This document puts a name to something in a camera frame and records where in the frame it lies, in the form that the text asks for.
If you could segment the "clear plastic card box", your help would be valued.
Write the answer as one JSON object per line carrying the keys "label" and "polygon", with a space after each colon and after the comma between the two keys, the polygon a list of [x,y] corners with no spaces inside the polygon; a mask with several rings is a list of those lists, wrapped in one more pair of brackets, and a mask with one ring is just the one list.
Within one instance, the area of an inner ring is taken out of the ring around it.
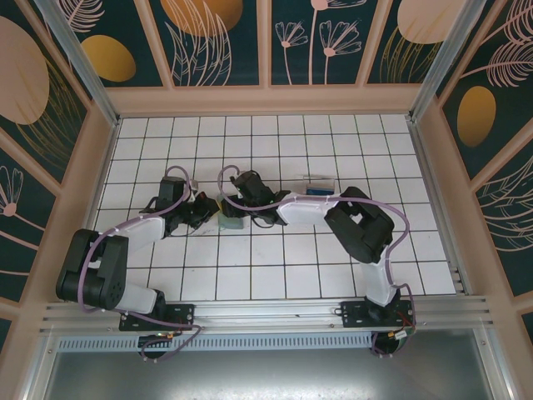
{"label": "clear plastic card box", "polygon": [[311,185],[333,188],[336,191],[336,180],[334,177],[324,175],[304,175],[302,180],[305,183],[305,194],[306,187]]}

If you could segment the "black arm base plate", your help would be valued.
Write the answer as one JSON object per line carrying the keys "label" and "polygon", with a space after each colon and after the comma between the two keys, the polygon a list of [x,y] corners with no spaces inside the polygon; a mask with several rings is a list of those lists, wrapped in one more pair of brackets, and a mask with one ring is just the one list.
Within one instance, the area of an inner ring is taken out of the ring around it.
{"label": "black arm base plate", "polygon": [[185,325],[183,330],[192,330],[194,323],[193,304],[167,304],[155,306],[154,310],[144,317],[122,314],[118,329],[121,332],[155,332],[178,330],[176,324]]}
{"label": "black arm base plate", "polygon": [[366,299],[340,304],[344,328],[402,328],[413,323],[409,300],[397,300],[385,307]]}

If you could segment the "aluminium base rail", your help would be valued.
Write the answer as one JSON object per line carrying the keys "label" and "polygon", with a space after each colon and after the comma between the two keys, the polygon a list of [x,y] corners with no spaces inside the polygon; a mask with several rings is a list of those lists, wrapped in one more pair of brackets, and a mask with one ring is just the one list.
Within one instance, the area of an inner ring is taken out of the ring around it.
{"label": "aluminium base rail", "polygon": [[[340,331],[335,309],[343,300],[200,301],[195,302],[194,322],[204,333],[293,333]],[[488,302],[480,296],[414,297],[418,331],[489,328],[494,319]],[[118,334],[117,312],[80,311],[70,302],[46,306],[38,324],[41,334]]]}

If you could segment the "aluminium frame post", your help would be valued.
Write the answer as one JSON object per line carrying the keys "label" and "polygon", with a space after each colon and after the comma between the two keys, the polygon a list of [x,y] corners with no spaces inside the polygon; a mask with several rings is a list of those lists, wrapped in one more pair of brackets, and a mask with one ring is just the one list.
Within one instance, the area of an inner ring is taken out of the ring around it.
{"label": "aluminium frame post", "polygon": [[33,0],[82,82],[114,128],[118,114],[77,34],[90,33],[105,13],[103,0]]}
{"label": "aluminium frame post", "polygon": [[423,116],[446,74],[459,58],[459,53],[465,46],[475,25],[478,21],[483,20],[482,14],[486,4],[489,3],[489,9],[491,9],[495,1],[466,0],[465,4],[460,8],[406,115],[406,121],[409,126],[415,125]]}

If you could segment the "aluminium table side rail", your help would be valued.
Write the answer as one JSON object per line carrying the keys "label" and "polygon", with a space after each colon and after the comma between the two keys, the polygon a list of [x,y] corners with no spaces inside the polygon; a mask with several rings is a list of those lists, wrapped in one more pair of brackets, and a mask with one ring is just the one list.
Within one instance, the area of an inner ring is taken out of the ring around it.
{"label": "aluminium table side rail", "polygon": [[103,187],[106,181],[108,170],[110,168],[110,164],[112,161],[112,155],[114,152],[114,148],[116,146],[117,137],[120,132],[121,124],[122,124],[122,119],[119,117],[113,129],[110,131],[110,136],[107,140],[107,146],[105,147],[105,151],[102,156],[102,163],[98,170],[97,181],[96,181],[96,184],[93,190],[91,201],[88,205],[85,218],[82,223],[83,228],[90,228],[95,221],[96,213],[98,210],[98,204],[100,203],[100,199],[101,199],[102,192],[103,192]]}
{"label": "aluminium table side rail", "polygon": [[422,140],[421,132],[417,125],[410,119],[407,120],[407,127],[413,141],[413,146],[416,151],[418,163],[421,168],[421,174],[424,179],[428,198],[432,207],[432,212],[436,220],[437,231],[441,238],[444,254],[446,256],[446,263],[451,272],[451,279],[454,283],[456,294],[460,296],[466,295],[465,287],[462,282],[461,271],[459,269],[459,260],[457,258],[456,250],[452,240],[450,229],[447,226],[447,216],[443,203],[441,201],[441,194],[437,187],[437,181],[432,169],[430,159],[428,157],[425,145]]}

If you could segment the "green card holder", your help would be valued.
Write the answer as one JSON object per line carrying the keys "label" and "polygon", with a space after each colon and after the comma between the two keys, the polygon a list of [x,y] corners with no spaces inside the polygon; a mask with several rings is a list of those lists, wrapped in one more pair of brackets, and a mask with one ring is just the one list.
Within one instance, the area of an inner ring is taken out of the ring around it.
{"label": "green card holder", "polygon": [[244,228],[244,222],[239,217],[227,217],[222,211],[217,214],[217,225],[220,231],[235,231]]}

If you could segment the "grey sheet metal panel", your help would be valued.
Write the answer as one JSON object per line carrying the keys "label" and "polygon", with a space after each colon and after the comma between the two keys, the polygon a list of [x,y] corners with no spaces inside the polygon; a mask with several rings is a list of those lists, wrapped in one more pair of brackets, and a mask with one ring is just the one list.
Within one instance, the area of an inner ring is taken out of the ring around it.
{"label": "grey sheet metal panel", "polygon": [[24,400],[520,400],[486,331],[417,333],[366,348],[198,350],[160,363],[115,348],[38,349]]}

